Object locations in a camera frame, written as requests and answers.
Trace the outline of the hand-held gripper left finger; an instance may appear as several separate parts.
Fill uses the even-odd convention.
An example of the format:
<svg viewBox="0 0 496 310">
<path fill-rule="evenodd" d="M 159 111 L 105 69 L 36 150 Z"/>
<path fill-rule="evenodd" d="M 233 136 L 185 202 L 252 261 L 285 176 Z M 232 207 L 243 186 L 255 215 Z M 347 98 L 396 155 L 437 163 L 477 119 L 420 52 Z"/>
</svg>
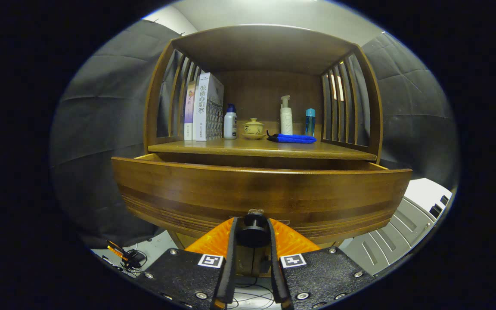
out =
<svg viewBox="0 0 496 310">
<path fill-rule="evenodd" d="M 187 249 L 166 250 L 135 284 L 174 310 L 225 310 L 235 290 L 237 224 L 232 217 Z"/>
</svg>

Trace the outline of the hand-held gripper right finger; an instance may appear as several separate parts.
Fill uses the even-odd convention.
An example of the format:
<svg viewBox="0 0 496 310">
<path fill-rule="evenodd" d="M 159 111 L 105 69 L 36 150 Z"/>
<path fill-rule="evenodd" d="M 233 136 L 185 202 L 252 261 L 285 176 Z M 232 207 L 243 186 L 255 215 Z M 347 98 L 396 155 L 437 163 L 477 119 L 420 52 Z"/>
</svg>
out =
<svg viewBox="0 0 496 310">
<path fill-rule="evenodd" d="M 268 219 L 273 298 L 282 310 L 330 310 L 375 279 L 338 247 L 320 248 Z"/>
</svg>

